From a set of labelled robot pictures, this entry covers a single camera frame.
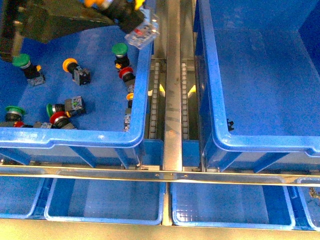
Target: stainless steel beam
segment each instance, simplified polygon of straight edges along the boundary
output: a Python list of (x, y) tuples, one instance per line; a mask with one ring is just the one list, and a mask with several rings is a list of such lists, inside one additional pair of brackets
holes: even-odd
[(159, 170), (159, 166), (141, 166), (139, 169), (86, 168), (81, 166), (22, 166), (3, 165), (0, 176), (68, 178), (118, 181), (150, 181), (206, 184), (245, 184), (245, 185), (284, 185), (318, 186), (318, 183), (300, 184), (299, 178), (317, 180), (320, 173), (306, 174), (257, 174), (245, 172), (199, 172), (196, 167), (184, 168), (184, 171)]
[(180, 1), (168, 0), (163, 170), (182, 171)]

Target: blue surface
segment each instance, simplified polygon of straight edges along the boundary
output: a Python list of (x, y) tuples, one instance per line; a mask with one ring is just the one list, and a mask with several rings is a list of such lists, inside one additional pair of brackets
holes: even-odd
[(292, 209), (295, 218), (295, 230), (313, 230), (309, 225), (308, 219), (302, 204), (301, 198), (298, 193), (298, 187), (288, 186), (288, 192), (292, 204)]
[(291, 230), (294, 213), (286, 187), (172, 184), (172, 216), (178, 226)]
[(43, 185), (39, 177), (0, 177), (0, 218), (32, 219)]
[(184, 140), (182, 141), (182, 161), (184, 167), (199, 167), (199, 141)]
[[(136, 75), (136, 84), (130, 131), (124, 132), (128, 93), (126, 85), (118, 76), (114, 65), (115, 56), (111, 51), (114, 44), (121, 42), (126, 42), (125, 33), (117, 26), (85, 30), (52, 40), (48, 44), (25, 39), (21, 52), (29, 54), (35, 65), (41, 65), (46, 79), (45, 84), (36, 87), (27, 85), (19, 68), (0, 61), (3, 73), (0, 75), (0, 119), (5, 118), (6, 106), (18, 105), (27, 112), (23, 118), (26, 124), (48, 122), (48, 103), (64, 103), (65, 99), (75, 96), (83, 97), (87, 110), (87, 114), (70, 119), (79, 130), (0, 128), (0, 154), (25, 165), (30, 158), (43, 162), (41, 157), (45, 156), (49, 162), (85, 162), (94, 167), (101, 158), (108, 164), (105, 159), (115, 155), (115, 148), (130, 148), (129, 155), (132, 157), (120, 152), (121, 157), (117, 152), (117, 165), (138, 164), (141, 160), (139, 144), (145, 129), (152, 44), (143, 50), (129, 46), (128, 57)], [(72, 81), (71, 74), (62, 69), (66, 58), (77, 59), (80, 66), (91, 71), (90, 84), (78, 86)], [(104, 150), (93, 150), (100, 154), (92, 156), (89, 153), (91, 149), (62, 147), (64, 149), (61, 150), (61, 145), (113, 149), (106, 150), (105, 154), (102, 153)], [(19, 150), (10, 152), (5, 148)]]
[(54, 179), (44, 216), (51, 221), (158, 225), (165, 183)]
[(282, 159), (292, 163), (293, 152), (320, 156), (319, 20), (319, 0), (198, 0), (200, 146), (207, 168), (236, 167), (245, 152), (262, 153), (241, 158), (255, 162), (255, 172)]
[[(300, 178), (298, 183), (302, 184), (318, 184), (320, 178)], [(314, 187), (315, 191), (320, 192), (320, 187)], [(306, 230), (320, 231), (320, 199), (310, 196), (309, 187), (295, 187), (291, 197), (293, 209), (300, 216), (300, 227)]]

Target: electrical component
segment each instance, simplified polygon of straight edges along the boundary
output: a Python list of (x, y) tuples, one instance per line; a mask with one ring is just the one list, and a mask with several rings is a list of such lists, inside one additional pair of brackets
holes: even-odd
[(78, 65), (77, 60), (74, 58), (64, 60), (62, 68), (65, 72), (72, 74), (72, 80), (79, 86), (86, 85), (91, 82), (90, 71), (86, 68), (81, 68)]
[(81, 96), (67, 99), (64, 101), (64, 111), (69, 118), (85, 114), (85, 101)]
[(50, 123), (57, 129), (76, 129), (64, 111), (58, 111), (50, 117)]
[(35, 124), (33, 125), (35, 129), (52, 129), (53, 124), (49, 122), (40, 122), (36, 121)]
[(143, 49), (159, 35), (158, 17), (144, 9), (144, 0), (85, 0), (87, 7), (97, 4), (101, 13), (117, 21), (130, 45)]
[(158, 17), (151, 9), (140, 8), (144, 21), (135, 30), (125, 36), (130, 45), (143, 49), (159, 36)]
[(57, 112), (64, 112), (65, 105), (64, 104), (47, 104), (46, 105), (46, 113), (48, 114), (49, 118)]
[(119, 78), (123, 80), (127, 87), (128, 93), (133, 93), (136, 84), (136, 76), (131, 67), (125, 67), (119, 72)]
[(13, 127), (14, 128), (33, 128), (34, 126), (25, 124), (23, 121), (16, 121)]
[(5, 115), (6, 122), (19, 122), (22, 120), (23, 115), (26, 114), (26, 111), (22, 107), (18, 107), (18, 106), (7, 106), (5, 110), (6, 110), (6, 115)]
[(0, 122), (0, 128), (13, 128), (15, 125), (14, 121), (3, 121)]
[(128, 46), (126, 44), (117, 43), (117, 44), (113, 45), (112, 52), (116, 57), (114, 64), (118, 70), (121, 70), (123, 68), (130, 66), (130, 60), (127, 55)]
[(27, 82), (31, 86), (34, 87), (46, 82), (45, 76), (41, 73), (41, 66), (33, 65), (28, 54), (20, 54), (19, 56), (14, 57), (12, 64), (23, 71)]
[(119, 72), (119, 78), (121, 78), (127, 86), (128, 95), (126, 99), (128, 100), (128, 107), (124, 112), (124, 131), (128, 132), (130, 130), (131, 123), (131, 112), (132, 104), (134, 100), (134, 90), (135, 90), (135, 80), (134, 70), (131, 67), (126, 67)]

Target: empty blue bin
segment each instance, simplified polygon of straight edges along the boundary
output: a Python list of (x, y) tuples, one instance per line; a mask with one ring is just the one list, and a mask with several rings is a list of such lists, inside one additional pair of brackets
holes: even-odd
[(178, 226), (291, 230), (295, 218), (286, 187), (172, 184), (172, 219)]
[(207, 168), (319, 169), (319, 20), (319, 0), (197, 1)]
[(158, 225), (165, 183), (55, 179), (44, 216), (51, 221)]
[[(125, 43), (118, 26), (100, 27), (67, 35), (48, 44), (25, 39), (21, 52), (41, 65), (46, 83), (32, 87), (23, 72), (0, 60), (0, 122), (8, 105), (26, 110), (23, 121), (48, 122), (46, 105), (64, 103), (82, 96), (87, 114), (70, 121), (78, 130), (0, 128), (0, 156), (28, 165), (30, 160), (64, 164), (138, 165), (144, 155), (143, 143), (152, 44), (142, 50), (129, 46), (128, 57), (136, 76), (129, 132), (124, 132), (128, 106), (127, 87), (115, 68), (112, 46)], [(62, 63), (77, 59), (91, 71), (91, 83), (78, 86)]]
[[(319, 184), (320, 178), (300, 178), (302, 184)], [(319, 195), (320, 187), (290, 187), (289, 194), (296, 219), (297, 230), (320, 231), (320, 198), (312, 197), (312, 190)]]
[(38, 219), (45, 179), (39, 177), (0, 177), (0, 218)]

